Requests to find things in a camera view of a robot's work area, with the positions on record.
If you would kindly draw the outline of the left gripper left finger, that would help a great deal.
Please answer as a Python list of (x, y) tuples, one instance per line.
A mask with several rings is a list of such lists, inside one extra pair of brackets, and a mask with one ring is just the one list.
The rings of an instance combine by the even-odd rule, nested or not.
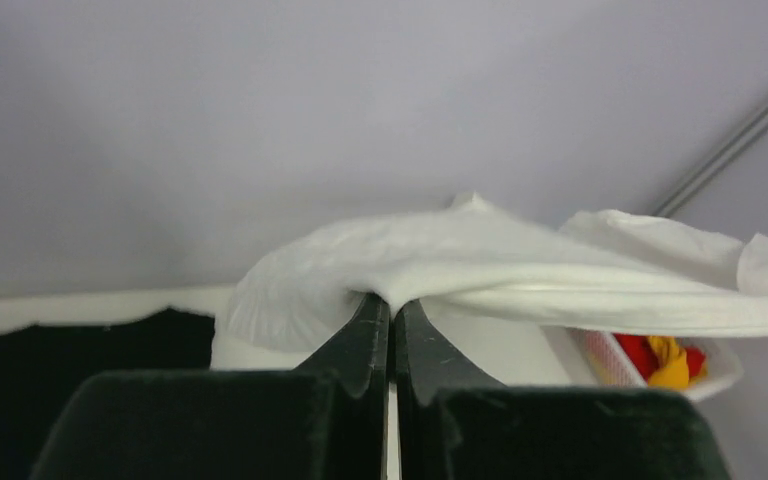
[(105, 372), (54, 425), (35, 479), (382, 479), (390, 312), (366, 296), (291, 370)]

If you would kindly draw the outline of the white t shirt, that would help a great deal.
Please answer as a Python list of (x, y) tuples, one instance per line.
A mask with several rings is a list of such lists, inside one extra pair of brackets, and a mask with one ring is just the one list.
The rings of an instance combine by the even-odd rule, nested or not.
[(215, 370), (291, 369), (374, 294), (489, 318), (627, 334), (768, 337), (768, 237), (617, 210), (561, 228), (476, 194), (321, 227), (262, 257), (218, 315)]

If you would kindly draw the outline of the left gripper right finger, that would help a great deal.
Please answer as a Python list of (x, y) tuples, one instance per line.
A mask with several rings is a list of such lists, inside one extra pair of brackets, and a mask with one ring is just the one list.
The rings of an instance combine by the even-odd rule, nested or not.
[(664, 390), (509, 387), (410, 302), (393, 326), (405, 479), (727, 479), (707, 422)]

